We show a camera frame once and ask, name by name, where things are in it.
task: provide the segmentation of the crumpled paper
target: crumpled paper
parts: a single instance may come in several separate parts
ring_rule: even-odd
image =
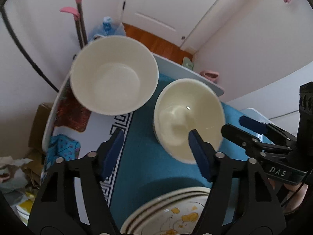
[[[28,200],[24,193],[16,190],[4,194],[4,198],[7,200],[10,206],[16,206]]]
[[[11,156],[0,157],[0,168],[6,165],[14,165],[17,167],[21,167],[23,164],[27,164],[31,161],[32,160],[28,158],[14,160]]]
[[[0,175],[3,175],[3,174],[10,174],[9,169],[8,168],[0,169]]]
[[[11,177],[8,181],[0,183],[0,190],[5,194],[16,189],[24,188],[27,184],[28,181],[25,178],[25,173],[21,169],[18,169],[13,178]]]

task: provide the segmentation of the screw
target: screw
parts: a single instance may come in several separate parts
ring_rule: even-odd
[[[224,157],[225,157],[225,154],[222,153],[222,152],[217,152],[217,153],[215,154],[215,156],[216,156],[217,158],[224,158]]]
[[[249,158],[249,163],[251,163],[251,164],[256,164],[256,159],[254,159],[254,158]]]
[[[64,158],[63,157],[58,157],[56,160],[55,160],[55,162],[57,163],[57,164],[60,164],[61,162],[63,162],[64,161]]]
[[[97,156],[97,152],[91,151],[91,152],[89,152],[89,153],[87,154],[87,156],[88,156],[89,158],[93,158],[93,157]]]

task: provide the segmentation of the bowl rim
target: bowl rim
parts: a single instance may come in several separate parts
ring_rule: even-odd
[[[154,128],[154,131],[155,131],[155,135],[157,137],[157,140],[158,142],[161,144],[161,146],[164,148],[164,150],[170,155],[172,156],[174,159],[182,162],[182,163],[186,163],[186,164],[196,164],[196,161],[191,161],[191,160],[188,160],[188,159],[184,159],[184,158],[180,158],[179,156],[174,156],[170,153],[170,151],[167,150],[167,148],[165,147],[165,144],[164,142],[162,141],[162,139],[158,136],[158,132],[160,131],[159,129],[159,124],[156,123],[157,121],[157,111],[159,109],[159,106],[160,106],[160,102],[162,100],[162,97],[165,95],[165,93],[168,91],[168,89],[170,89],[172,86],[174,85],[177,85],[179,83],[183,83],[183,82],[192,82],[192,83],[195,83],[197,85],[200,85],[204,88],[206,88],[214,97],[214,99],[216,99],[219,103],[219,106],[220,106],[220,109],[222,110],[222,115],[223,115],[223,123],[225,124],[226,121],[225,121],[225,113],[224,113],[224,109],[223,109],[223,106],[221,104],[221,101],[219,100],[219,98],[217,97],[217,95],[214,93],[214,91],[206,84],[204,84],[203,82],[199,81],[199,80],[196,80],[196,79],[191,79],[191,78],[184,78],[184,79],[179,79],[179,80],[175,80],[173,82],[171,82],[170,84],[168,84],[163,90],[162,92],[160,93],[157,101],[156,101],[156,104],[154,106],[154,112],[153,112],[153,128]]]
[[[89,48],[91,45],[93,45],[94,43],[97,43],[97,42],[100,42],[100,41],[104,41],[105,39],[112,39],[112,38],[115,38],[115,39],[129,39],[137,44],[139,44],[140,46],[142,46],[146,51],[149,52],[150,56],[152,57],[152,61],[153,61],[153,64],[155,65],[156,67],[156,78],[155,78],[155,85],[153,87],[153,91],[151,91],[151,93],[149,94],[149,96],[145,99],[143,99],[141,102],[137,102],[136,105],[134,105],[133,108],[131,109],[125,109],[123,111],[123,113],[120,113],[120,112],[107,112],[107,111],[104,111],[102,109],[99,109],[99,108],[90,108],[88,103],[86,103],[85,101],[81,101],[78,97],[77,97],[77,89],[74,88],[73,86],[73,82],[72,82],[72,75],[73,73],[75,73],[75,67],[76,67],[76,62],[77,60],[79,59],[79,57],[82,55],[83,51],[87,48]],[[133,112],[137,109],[139,109],[140,107],[142,107],[143,105],[145,105],[149,99],[152,97],[152,95],[154,94],[156,88],[157,88],[157,85],[158,85],[158,82],[159,82],[159,67],[158,67],[158,64],[157,64],[157,61],[154,57],[154,55],[152,54],[152,52],[144,45],[142,44],[141,42],[139,42],[138,40],[135,40],[133,38],[130,38],[130,37],[127,37],[127,36],[121,36],[121,35],[111,35],[111,36],[104,36],[102,38],[98,38],[96,40],[93,40],[91,42],[89,42],[86,46],[84,46],[80,51],[79,53],[77,54],[76,58],[74,59],[73,63],[72,63],[72,66],[71,66],[71,69],[69,71],[69,82],[70,82],[70,86],[71,86],[71,89],[72,89],[72,92],[75,96],[75,98],[77,99],[77,101],[82,105],[84,106],[85,108],[87,108],[88,110],[92,111],[92,112],[96,112],[98,114],[102,114],[102,115],[106,115],[106,116],[119,116],[119,115],[123,115],[123,114],[127,114],[127,113],[130,113],[130,112]]]

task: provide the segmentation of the white bowl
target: white bowl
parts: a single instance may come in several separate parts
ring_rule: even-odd
[[[188,133],[197,129],[217,151],[222,142],[225,115],[210,87],[194,79],[180,79],[161,92],[154,108],[154,130],[162,147],[176,160],[195,164]]]
[[[103,115],[122,115],[143,106],[159,79],[157,62],[140,42],[125,36],[100,38],[73,62],[70,83],[76,99]]]

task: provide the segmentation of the dirty plate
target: dirty plate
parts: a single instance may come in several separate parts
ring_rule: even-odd
[[[163,194],[146,204],[142,205],[136,211],[134,211],[123,223],[121,227],[122,234],[132,234],[131,231],[140,223],[142,220],[146,219],[147,216],[151,215],[153,212],[159,210],[163,206],[167,206],[177,200],[182,198],[192,197],[196,195],[208,195],[210,188],[206,187],[187,187],[183,189],[178,189],[167,194]]]
[[[191,234],[203,211],[208,195],[192,196],[173,202],[144,219],[132,234]]]

